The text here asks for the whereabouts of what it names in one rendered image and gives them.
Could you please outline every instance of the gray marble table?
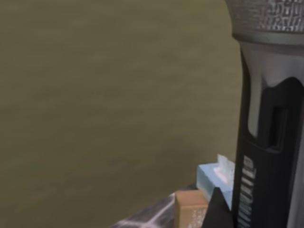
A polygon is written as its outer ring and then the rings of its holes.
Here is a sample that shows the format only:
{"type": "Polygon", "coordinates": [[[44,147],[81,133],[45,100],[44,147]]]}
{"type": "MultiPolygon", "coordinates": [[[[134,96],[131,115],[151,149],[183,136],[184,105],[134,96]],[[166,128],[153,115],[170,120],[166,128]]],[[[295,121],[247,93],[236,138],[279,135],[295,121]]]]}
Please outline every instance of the gray marble table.
{"type": "MultiPolygon", "coordinates": [[[[181,190],[195,190],[195,184],[181,190]]],[[[174,193],[161,199],[136,214],[129,216],[110,228],[173,228],[174,227],[174,193]]]]}

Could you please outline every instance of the blue tissue box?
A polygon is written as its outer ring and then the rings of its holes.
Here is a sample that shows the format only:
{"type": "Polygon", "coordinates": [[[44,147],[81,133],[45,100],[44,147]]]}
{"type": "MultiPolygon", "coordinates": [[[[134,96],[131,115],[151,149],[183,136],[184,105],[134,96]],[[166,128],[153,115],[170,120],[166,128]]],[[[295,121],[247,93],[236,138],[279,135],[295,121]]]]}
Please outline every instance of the blue tissue box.
{"type": "Polygon", "coordinates": [[[221,180],[214,169],[217,163],[199,165],[197,168],[196,187],[202,191],[206,200],[210,200],[215,187],[219,187],[231,209],[233,187],[221,180]]]}

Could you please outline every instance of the plain backdrop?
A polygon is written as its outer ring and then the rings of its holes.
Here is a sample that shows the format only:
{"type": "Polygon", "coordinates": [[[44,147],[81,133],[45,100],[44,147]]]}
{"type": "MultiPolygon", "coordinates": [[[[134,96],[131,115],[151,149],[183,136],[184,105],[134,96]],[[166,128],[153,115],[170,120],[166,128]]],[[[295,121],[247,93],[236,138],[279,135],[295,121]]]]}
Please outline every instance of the plain backdrop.
{"type": "Polygon", "coordinates": [[[106,228],[235,156],[223,0],[0,2],[0,227],[106,228]]]}

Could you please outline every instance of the brand name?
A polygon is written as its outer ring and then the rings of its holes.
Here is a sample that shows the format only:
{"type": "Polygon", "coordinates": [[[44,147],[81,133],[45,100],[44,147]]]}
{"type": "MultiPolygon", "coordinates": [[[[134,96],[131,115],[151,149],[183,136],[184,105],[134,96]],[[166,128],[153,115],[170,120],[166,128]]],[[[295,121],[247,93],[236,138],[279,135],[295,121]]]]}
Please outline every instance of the brand name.
{"type": "Polygon", "coordinates": [[[250,228],[255,178],[256,168],[254,163],[249,157],[244,156],[237,228],[250,228]]]}

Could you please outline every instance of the small orange box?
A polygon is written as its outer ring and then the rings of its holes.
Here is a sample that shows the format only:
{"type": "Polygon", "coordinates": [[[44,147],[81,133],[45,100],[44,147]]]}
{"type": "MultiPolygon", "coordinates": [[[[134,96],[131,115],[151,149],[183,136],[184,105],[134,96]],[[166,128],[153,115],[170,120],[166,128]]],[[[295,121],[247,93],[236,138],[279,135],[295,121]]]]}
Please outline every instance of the small orange box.
{"type": "Polygon", "coordinates": [[[200,190],[175,193],[175,228],[201,228],[208,203],[200,190]]]}

